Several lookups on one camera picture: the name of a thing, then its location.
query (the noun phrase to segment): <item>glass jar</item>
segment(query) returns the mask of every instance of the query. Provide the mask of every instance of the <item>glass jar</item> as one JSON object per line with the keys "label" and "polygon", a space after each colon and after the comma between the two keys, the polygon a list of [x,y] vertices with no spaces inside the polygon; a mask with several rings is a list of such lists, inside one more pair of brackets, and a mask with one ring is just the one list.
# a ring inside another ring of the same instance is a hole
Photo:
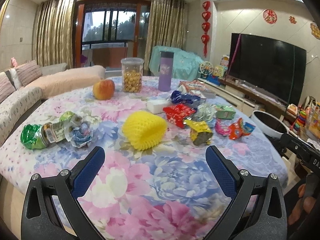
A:
{"label": "glass jar", "polygon": [[144,60],[138,57],[128,57],[121,60],[124,92],[138,93],[141,91],[143,63]]}

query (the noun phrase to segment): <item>jar lid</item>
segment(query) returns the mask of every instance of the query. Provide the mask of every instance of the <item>jar lid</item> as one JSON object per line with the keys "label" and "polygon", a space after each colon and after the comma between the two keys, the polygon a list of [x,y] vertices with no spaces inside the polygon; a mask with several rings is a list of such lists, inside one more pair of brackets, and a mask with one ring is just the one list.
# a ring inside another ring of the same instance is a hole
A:
{"label": "jar lid", "polygon": [[170,51],[161,51],[161,57],[173,58],[174,53]]}
{"label": "jar lid", "polygon": [[142,65],[143,63],[144,59],[139,57],[126,57],[121,59],[121,64]]}

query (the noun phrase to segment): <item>window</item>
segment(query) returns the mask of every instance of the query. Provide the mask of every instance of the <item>window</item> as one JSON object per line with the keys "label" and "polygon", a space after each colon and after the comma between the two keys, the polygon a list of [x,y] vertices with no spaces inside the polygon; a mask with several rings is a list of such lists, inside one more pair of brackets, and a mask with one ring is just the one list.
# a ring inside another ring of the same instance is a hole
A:
{"label": "window", "polygon": [[119,12],[117,24],[117,40],[133,41],[135,15],[135,12]]}
{"label": "window", "polygon": [[133,41],[135,11],[104,10],[85,15],[83,42]]}
{"label": "window", "polygon": [[101,41],[103,37],[103,22],[105,12],[86,13],[85,26],[90,28],[84,29],[82,41]]}

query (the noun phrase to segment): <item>blue gripper pad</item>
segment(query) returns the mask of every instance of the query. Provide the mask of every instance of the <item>blue gripper pad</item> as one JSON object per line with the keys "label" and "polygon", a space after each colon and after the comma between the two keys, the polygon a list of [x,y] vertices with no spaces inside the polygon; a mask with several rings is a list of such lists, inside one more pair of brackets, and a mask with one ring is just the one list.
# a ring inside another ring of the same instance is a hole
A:
{"label": "blue gripper pad", "polygon": [[236,179],[231,175],[212,147],[207,148],[205,159],[223,193],[233,200],[237,195]]}
{"label": "blue gripper pad", "polygon": [[84,160],[77,163],[77,165],[81,166],[80,162],[87,162],[73,180],[71,194],[75,199],[84,196],[105,161],[105,153],[103,148],[98,147],[98,150],[95,153],[93,153],[93,151],[89,153]]}

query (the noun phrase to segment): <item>purple thermos bottle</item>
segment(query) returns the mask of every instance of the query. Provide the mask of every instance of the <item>purple thermos bottle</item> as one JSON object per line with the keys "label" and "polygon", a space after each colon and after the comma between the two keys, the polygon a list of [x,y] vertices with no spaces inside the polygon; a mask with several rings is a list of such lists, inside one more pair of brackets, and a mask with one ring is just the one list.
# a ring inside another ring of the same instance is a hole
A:
{"label": "purple thermos bottle", "polygon": [[171,89],[173,55],[173,52],[161,51],[158,86],[160,91],[170,91]]}

